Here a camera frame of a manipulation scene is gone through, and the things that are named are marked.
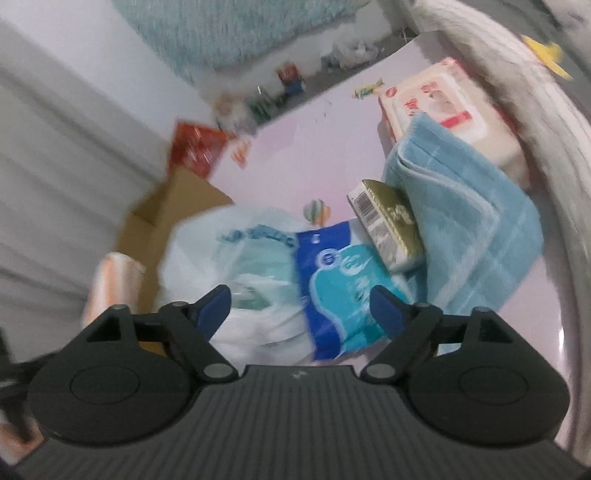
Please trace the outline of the red orange snack bag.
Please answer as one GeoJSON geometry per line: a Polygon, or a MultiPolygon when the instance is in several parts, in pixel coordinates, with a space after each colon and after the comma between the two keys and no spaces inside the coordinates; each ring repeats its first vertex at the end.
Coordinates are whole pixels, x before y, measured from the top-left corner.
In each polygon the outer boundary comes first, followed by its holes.
{"type": "Polygon", "coordinates": [[[183,168],[207,179],[221,154],[235,135],[218,128],[179,121],[171,141],[167,170],[171,175],[183,168]]]}

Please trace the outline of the blue tissue package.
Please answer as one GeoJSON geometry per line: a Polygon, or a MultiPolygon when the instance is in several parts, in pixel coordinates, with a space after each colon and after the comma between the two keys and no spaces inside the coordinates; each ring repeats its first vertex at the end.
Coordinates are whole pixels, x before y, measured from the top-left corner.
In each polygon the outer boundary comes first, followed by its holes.
{"type": "Polygon", "coordinates": [[[298,286],[314,359],[335,360],[384,340],[370,314],[370,291],[384,286],[412,301],[406,278],[392,275],[360,221],[353,219],[295,235],[298,286]]]}

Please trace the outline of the grey curtain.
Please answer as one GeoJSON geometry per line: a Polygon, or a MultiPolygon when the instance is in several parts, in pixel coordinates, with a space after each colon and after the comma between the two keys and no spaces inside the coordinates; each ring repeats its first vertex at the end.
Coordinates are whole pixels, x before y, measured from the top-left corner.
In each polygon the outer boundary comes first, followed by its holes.
{"type": "Polygon", "coordinates": [[[1,333],[17,360],[78,331],[98,262],[163,176],[154,122],[1,25],[1,333]]]}

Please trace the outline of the grey blanket yellow print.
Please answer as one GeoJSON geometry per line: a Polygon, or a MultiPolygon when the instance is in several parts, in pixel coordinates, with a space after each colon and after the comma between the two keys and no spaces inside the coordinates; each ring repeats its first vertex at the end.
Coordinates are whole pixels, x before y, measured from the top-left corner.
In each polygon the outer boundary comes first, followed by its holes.
{"type": "Polygon", "coordinates": [[[555,43],[562,50],[559,65],[571,76],[558,77],[585,118],[590,117],[590,3],[588,1],[482,0],[466,3],[516,36],[555,43]]]}

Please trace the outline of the floral teal wall cloth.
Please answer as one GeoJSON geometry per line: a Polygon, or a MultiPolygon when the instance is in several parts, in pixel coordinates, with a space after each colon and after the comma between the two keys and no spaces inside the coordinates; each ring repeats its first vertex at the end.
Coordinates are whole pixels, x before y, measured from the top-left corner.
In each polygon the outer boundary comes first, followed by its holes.
{"type": "Polygon", "coordinates": [[[114,8],[174,74],[225,70],[342,17],[363,1],[115,1],[114,8]]]}

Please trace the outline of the blue checked towel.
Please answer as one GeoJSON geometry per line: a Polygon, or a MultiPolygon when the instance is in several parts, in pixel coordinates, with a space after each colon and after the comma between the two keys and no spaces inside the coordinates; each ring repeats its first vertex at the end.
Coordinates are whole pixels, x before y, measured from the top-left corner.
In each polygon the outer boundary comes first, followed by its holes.
{"type": "Polygon", "coordinates": [[[424,265],[407,276],[416,301],[449,314],[498,310],[542,255],[531,198],[425,113],[394,146],[384,178],[407,195],[425,248],[424,265]]]}

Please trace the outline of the white plastic bag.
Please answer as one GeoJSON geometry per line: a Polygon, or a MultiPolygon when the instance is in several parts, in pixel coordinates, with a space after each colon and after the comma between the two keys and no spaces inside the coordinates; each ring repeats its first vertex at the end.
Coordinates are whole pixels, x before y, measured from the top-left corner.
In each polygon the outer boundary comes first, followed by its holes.
{"type": "Polygon", "coordinates": [[[231,310],[211,338],[238,369],[290,366],[315,351],[294,253],[308,223],[276,208],[216,207],[177,224],[158,267],[156,306],[228,286],[231,310]]]}

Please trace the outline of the brown cardboard box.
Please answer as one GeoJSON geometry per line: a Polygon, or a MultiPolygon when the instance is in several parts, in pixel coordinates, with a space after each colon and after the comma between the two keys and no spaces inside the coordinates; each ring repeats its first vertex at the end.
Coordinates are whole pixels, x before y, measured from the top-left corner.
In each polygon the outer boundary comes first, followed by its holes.
{"type": "Polygon", "coordinates": [[[192,216],[232,203],[228,195],[207,180],[178,168],[129,212],[114,250],[144,267],[135,301],[138,313],[154,311],[159,293],[158,267],[175,226],[192,216]]]}

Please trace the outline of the red can on floor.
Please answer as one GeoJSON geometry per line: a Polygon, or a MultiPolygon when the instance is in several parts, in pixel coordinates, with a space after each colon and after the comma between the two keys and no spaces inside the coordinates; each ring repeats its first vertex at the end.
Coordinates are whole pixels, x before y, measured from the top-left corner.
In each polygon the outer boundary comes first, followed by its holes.
{"type": "Polygon", "coordinates": [[[287,97],[301,95],[305,91],[304,78],[301,76],[297,65],[286,62],[276,69],[276,75],[283,85],[283,93],[287,97]]]}

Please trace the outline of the pink wet wipes pack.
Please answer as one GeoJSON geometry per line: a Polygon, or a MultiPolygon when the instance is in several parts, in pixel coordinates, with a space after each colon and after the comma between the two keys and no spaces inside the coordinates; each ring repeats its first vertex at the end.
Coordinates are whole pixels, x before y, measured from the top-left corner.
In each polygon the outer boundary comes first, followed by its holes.
{"type": "Polygon", "coordinates": [[[394,143],[404,136],[415,114],[423,112],[477,149],[522,189],[530,187],[526,156],[512,121],[458,60],[441,60],[384,90],[379,101],[394,143]]]}

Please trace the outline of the rolled white quilt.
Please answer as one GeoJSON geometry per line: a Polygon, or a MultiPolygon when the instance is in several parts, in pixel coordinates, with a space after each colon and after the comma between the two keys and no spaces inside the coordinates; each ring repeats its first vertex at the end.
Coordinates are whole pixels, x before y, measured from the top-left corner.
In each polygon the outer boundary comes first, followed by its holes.
{"type": "Polygon", "coordinates": [[[547,178],[569,255],[581,321],[590,324],[590,123],[523,42],[460,1],[417,1],[508,103],[547,178]]]}

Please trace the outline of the gold white soap box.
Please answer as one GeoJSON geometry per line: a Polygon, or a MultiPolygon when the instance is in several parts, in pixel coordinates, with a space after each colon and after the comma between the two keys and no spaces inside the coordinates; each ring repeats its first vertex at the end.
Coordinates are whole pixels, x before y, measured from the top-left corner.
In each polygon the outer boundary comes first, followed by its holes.
{"type": "Polygon", "coordinates": [[[403,190],[365,179],[349,192],[348,200],[391,274],[413,270],[423,263],[425,248],[403,190]]]}

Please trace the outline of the orange striped towel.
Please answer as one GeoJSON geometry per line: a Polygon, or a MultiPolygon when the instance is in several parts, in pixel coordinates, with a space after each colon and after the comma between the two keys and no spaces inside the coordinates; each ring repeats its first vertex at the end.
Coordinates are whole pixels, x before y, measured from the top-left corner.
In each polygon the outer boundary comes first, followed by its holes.
{"type": "Polygon", "coordinates": [[[119,252],[108,253],[95,270],[81,327],[86,328],[114,305],[126,305],[134,312],[144,271],[144,266],[131,257],[119,252]]]}

